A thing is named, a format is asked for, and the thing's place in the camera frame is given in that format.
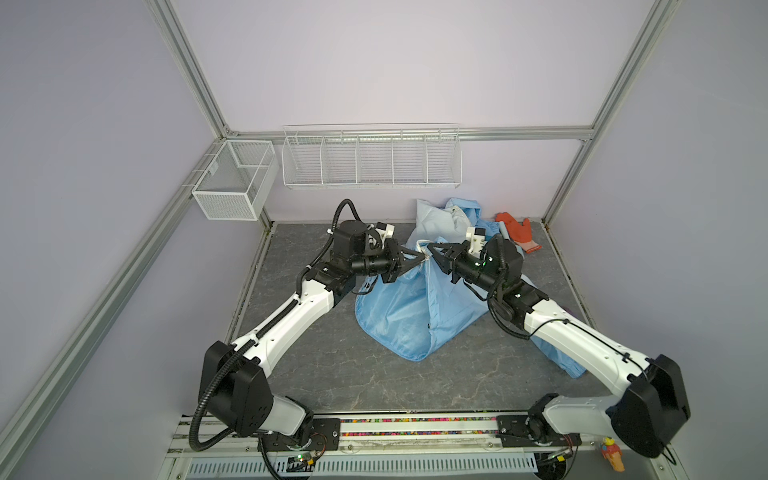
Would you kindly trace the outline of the light blue zip jacket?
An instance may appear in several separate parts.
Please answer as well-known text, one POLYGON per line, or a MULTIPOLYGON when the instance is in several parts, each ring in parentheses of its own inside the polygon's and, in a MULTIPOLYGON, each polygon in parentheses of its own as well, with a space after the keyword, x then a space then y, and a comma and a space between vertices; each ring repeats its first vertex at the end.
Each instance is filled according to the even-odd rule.
MULTIPOLYGON (((481 213, 474 200, 451 198, 443 207, 419 200, 406 246, 426 254, 429 242, 460 243, 471 227, 483 228, 487 238, 498 234, 499 224, 482 219, 481 213)), ((393 283, 376 285, 355 303, 362 330, 412 362, 426 359, 487 312, 485 302, 453 284, 431 258, 393 283)))

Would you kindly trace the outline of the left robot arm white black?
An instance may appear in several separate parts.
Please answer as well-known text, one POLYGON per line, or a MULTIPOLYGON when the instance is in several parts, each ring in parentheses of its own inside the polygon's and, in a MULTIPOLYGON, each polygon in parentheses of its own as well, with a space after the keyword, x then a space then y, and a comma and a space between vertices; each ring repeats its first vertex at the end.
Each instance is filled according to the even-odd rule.
POLYGON ((312 411, 274 394, 268 379, 311 325, 346 296, 362 293, 359 279, 393 283, 424 261, 423 253, 395 239, 394 230, 364 222, 351 200, 340 202, 327 240, 298 273, 291 296, 252 330, 207 349, 188 433, 193 451, 208 450, 231 434, 277 434, 299 446, 309 443, 312 411))

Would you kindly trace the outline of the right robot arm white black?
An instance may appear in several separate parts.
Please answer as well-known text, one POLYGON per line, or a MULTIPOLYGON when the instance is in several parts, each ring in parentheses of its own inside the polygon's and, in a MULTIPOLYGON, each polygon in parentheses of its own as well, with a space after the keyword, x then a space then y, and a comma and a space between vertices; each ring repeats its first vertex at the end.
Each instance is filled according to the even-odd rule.
POLYGON ((586 434, 620 440, 647 458, 667 447, 691 411, 679 365, 621 345, 578 320, 522 276, 523 258, 501 235, 476 248, 472 242, 427 246, 452 283, 463 283, 483 300, 496 324, 524 340, 541 339, 584 367, 608 390, 606 396, 550 393, 528 411, 529 437, 586 434))

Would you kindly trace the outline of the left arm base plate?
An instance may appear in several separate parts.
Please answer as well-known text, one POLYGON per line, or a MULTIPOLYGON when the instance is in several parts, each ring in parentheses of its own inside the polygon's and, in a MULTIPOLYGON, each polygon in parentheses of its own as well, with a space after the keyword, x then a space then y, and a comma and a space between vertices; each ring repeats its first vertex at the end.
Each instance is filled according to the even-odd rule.
POLYGON ((341 440, 341 419, 315 417, 295 437, 272 433, 265 437, 269 452, 336 451, 341 440))

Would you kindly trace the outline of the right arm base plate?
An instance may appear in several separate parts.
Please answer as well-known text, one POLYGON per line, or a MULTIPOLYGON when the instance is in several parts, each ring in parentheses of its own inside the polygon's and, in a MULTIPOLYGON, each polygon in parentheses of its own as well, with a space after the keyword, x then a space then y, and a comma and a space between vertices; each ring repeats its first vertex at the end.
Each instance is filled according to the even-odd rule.
POLYGON ((527 414, 496 417, 497 434, 504 447, 576 447, 582 444, 578 433, 557 433, 542 418, 527 414))

